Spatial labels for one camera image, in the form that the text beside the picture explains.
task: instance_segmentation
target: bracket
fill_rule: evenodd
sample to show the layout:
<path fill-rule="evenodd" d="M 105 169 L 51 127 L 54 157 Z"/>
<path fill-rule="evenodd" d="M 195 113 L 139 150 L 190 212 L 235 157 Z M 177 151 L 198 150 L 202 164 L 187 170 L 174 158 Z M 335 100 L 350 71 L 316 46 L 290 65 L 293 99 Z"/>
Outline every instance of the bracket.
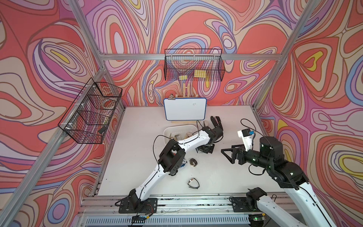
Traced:
<path fill-rule="evenodd" d="M 232 202 L 233 212 L 261 212 L 259 209 L 250 210 L 247 207 L 246 197 L 234 197 L 233 199 L 238 201 L 236 203 Z"/>
<path fill-rule="evenodd" d="M 148 198 L 147 200 L 141 201 L 135 209 L 132 207 L 132 202 L 130 201 L 129 197 L 123 198 L 120 202 L 120 207 L 118 209 L 118 212 L 120 214 L 149 214 L 151 212 L 156 213 L 156 209 L 158 207 L 157 198 Z"/>

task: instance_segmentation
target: wire basket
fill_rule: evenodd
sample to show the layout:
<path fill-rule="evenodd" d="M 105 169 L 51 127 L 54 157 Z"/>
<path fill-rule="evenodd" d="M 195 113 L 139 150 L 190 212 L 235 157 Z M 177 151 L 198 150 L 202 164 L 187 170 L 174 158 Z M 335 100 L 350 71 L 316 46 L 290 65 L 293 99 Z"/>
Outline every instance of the wire basket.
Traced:
<path fill-rule="evenodd" d="M 221 49 L 165 49 L 165 80 L 222 81 Z"/>
<path fill-rule="evenodd" d="M 106 82 L 93 82 L 70 120 L 62 123 L 66 126 L 61 127 L 61 122 L 58 126 L 77 143 L 101 144 L 121 95 L 122 88 Z"/>

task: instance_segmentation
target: small whiteboard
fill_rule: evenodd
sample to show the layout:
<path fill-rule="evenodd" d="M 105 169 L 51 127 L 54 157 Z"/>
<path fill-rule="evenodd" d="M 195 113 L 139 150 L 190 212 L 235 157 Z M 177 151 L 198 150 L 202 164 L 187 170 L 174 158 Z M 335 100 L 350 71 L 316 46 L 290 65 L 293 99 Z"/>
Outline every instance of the small whiteboard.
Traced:
<path fill-rule="evenodd" d="M 205 119 L 206 98 L 164 99 L 165 117 L 168 121 L 196 121 Z"/>

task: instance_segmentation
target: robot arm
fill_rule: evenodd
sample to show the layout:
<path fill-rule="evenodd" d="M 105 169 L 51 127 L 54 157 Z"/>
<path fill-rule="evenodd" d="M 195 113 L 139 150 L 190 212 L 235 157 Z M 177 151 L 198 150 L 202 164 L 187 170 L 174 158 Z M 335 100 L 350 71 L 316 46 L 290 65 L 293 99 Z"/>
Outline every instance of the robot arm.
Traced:
<path fill-rule="evenodd" d="M 136 196 L 140 201 L 149 198 L 151 190 L 164 178 L 164 176 L 167 174 L 174 176 L 177 173 L 187 152 L 195 150 L 202 145 L 207 145 L 210 142 L 211 138 L 205 130 L 208 129 L 202 129 L 199 134 L 184 140 L 176 142 L 172 139 L 168 142 L 159 155 L 158 165 L 155 167 L 154 171 L 138 188 L 136 188 Z"/>
<path fill-rule="evenodd" d="M 238 136 L 242 138 L 244 144 L 232 146 L 232 149 L 223 149 L 221 152 L 228 157 L 225 151 L 232 151 L 232 157 L 228 157 L 231 163 L 238 159 L 240 165 L 248 162 L 265 168 L 272 179 L 294 201 L 309 227 L 336 227 L 316 197 L 302 169 L 296 163 L 284 159 L 282 143 L 275 137 L 261 137 L 260 151 L 252 150 L 253 133 L 250 129 L 239 131 Z M 250 209 L 258 208 L 281 227 L 304 226 L 274 203 L 260 188 L 250 190 L 246 201 Z"/>
<path fill-rule="evenodd" d="M 211 117 L 212 123 L 215 126 L 213 129 L 205 126 L 198 134 L 187 139 L 179 141 L 170 140 L 160 153 L 158 164 L 149 177 L 139 187 L 132 189 L 126 198 L 119 200 L 117 203 L 120 203 L 120 205 L 115 203 L 116 206 L 120 207 L 119 213 L 135 213 L 135 211 L 143 210 L 145 204 L 149 205 L 147 203 L 149 201 L 146 200 L 149 198 L 151 190 L 167 174 L 174 176 L 178 172 L 186 152 L 198 149 L 205 153 L 212 153 L 213 143 L 223 136 L 220 118 L 216 117 L 216 119 L 218 122 L 214 117 Z"/>

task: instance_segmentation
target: yellow sponge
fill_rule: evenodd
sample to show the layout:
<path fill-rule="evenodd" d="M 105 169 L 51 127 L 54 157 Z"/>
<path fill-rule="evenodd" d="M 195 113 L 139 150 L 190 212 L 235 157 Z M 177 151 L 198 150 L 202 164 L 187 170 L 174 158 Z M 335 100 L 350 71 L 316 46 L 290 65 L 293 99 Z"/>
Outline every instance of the yellow sponge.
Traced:
<path fill-rule="evenodd" d="M 194 77 L 206 78 L 207 77 L 206 74 L 207 74 L 206 70 L 202 70 L 202 69 L 194 70 Z"/>

